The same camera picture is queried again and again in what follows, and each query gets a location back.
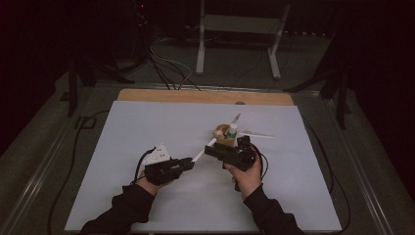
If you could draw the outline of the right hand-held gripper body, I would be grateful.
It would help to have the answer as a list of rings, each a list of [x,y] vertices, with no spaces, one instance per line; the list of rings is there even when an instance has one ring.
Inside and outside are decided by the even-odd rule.
[[[254,164],[255,156],[259,156],[261,172],[267,172],[269,161],[252,141],[251,144],[245,148],[239,148],[238,145],[236,147],[227,146],[223,162],[225,164],[233,165],[242,171],[246,171]]]

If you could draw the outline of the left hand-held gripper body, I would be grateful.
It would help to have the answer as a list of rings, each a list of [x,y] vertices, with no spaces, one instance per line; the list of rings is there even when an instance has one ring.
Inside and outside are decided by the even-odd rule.
[[[154,185],[163,185],[177,179],[182,170],[180,161],[173,159],[164,144],[160,144],[144,161],[147,180]]]

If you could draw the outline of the brown pen holder cup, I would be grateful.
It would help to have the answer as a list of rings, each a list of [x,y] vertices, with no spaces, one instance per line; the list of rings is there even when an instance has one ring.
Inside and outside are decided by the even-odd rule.
[[[217,139],[219,144],[234,147],[237,134],[233,139],[229,139],[226,136],[229,125],[230,124],[220,124],[217,126],[213,132],[213,136]]]

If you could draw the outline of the person's right hand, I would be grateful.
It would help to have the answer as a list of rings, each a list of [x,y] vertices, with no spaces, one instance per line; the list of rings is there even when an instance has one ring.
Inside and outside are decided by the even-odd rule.
[[[259,156],[255,156],[254,164],[242,171],[231,164],[225,164],[225,169],[232,175],[232,180],[238,184],[243,200],[261,185],[261,164]]]

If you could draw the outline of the person's left hand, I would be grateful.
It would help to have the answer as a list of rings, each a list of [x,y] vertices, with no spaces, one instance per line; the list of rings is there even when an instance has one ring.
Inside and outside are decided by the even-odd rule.
[[[153,196],[156,196],[158,191],[169,185],[169,182],[162,184],[162,185],[155,185],[151,182],[148,181],[145,172],[141,171],[140,175],[138,176],[138,178],[135,180],[135,184],[142,187],[144,190],[146,190],[148,193],[150,193]]]

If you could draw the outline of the white table mat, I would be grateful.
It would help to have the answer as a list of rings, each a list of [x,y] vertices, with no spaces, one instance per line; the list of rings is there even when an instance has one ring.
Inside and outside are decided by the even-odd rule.
[[[150,219],[135,232],[254,232],[248,208],[230,174],[202,154],[214,129],[235,121],[253,132],[269,162],[266,195],[292,213],[307,232],[334,232],[341,225],[300,112],[295,106],[185,104],[116,101],[105,123],[66,224],[75,232],[106,211],[130,183],[140,157],[164,144],[176,158],[196,159],[193,169],[162,188]]]

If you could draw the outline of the wooden table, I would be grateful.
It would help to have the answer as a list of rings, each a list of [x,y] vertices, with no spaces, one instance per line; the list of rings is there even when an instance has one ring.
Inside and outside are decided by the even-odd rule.
[[[204,103],[204,104],[246,104],[269,106],[292,106],[294,101],[289,94],[231,92],[231,91],[193,91],[122,89],[118,101]]]

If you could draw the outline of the white metal stand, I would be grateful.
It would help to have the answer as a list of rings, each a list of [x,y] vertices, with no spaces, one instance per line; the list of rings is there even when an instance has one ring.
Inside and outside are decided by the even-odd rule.
[[[259,18],[243,16],[225,16],[206,13],[206,0],[201,0],[199,49],[196,63],[196,74],[204,73],[206,54],[206,31],[242,32],[274,35],[273,44],[267,48],[267,56],[274,79],[281,78],[281,70],[278,65],[276,52],[285,28],[291,4],[284,5],[282,13],[277,18]]]

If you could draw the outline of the black stand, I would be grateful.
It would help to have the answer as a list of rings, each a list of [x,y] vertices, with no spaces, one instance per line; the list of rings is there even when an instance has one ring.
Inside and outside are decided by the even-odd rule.
[[[80,80],[84,86],[93,87],[97,83],[94,71],[101,72],[119,83],[132,84],[132,80],[122,77],[114,70],[110,70],[104,65],[88,57],[69,56],[68,59],[68,78],[69,91],[65,98],[69,101],[68,116],[71,117],[78,105],[78,84]]]
[[[319,91],[322,99],[332,99],[335,94],[338,95],[336,107],[336,120],[342,129],[346,128],[346,94],[348,83],[349,68],[343,65],[337,65],[333,68],[323,70],[315,74],[312,78],[290,88],[285,88],[284,92],[298,93],[303,89],[325,80],[325,84]]]

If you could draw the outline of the metal floor rail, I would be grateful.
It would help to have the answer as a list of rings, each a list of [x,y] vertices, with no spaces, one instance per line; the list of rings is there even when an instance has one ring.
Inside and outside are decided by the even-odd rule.
[[[324,105],[329,112],[330,119],[341,139],[341,143],[346,150],[346,157],[349,160],[351,171],[359,186],[361,195],[366,203],[366,207],[376,225],[379,235],[394,235],[391,224],[385,216],[385,212],[380,204],[377,194],[375,193],[367,174],[359,160],[356,151],[353,149],[346,132],[340,128],[337,122],[337,107],[333,101],[325,101]]]
[[[58,132],[58,135],[53,140],[39,167],[29,178],[27,184],[23,188],[22,194],[18,197],[17,203],[14,205],[9,216],[0,227],[0,235],[13,235],[18,229],[18,226],[22,223],[23,218],[26,216],[36,196],[40,192],[40,189],[42,188],[52,164],[58,156],[58,153],[61,150],[70,129],[71,124],[62,127]]]
[[[302,90],[297,93],[289,93],[280,88],[247,88],[247,87],[227,87],[227,86],[205,86],[205,85],[184,85],[182,88],[174,89],[172,85],[166,86],[161,83],[118,83],[118,82],[104,82],[99,81],[95,85],[96,87],[107,87],[107,88],[133,88],[133,89],[156,89],[156,90],[167,90],[167,91],[182,91],[182,90],[191,90],[191,91],[228,91],[228,92],[259,92],[259,93],[286,93],[292,96],[301,96],[301,97],[320,97],[319,91],[308,91]]]

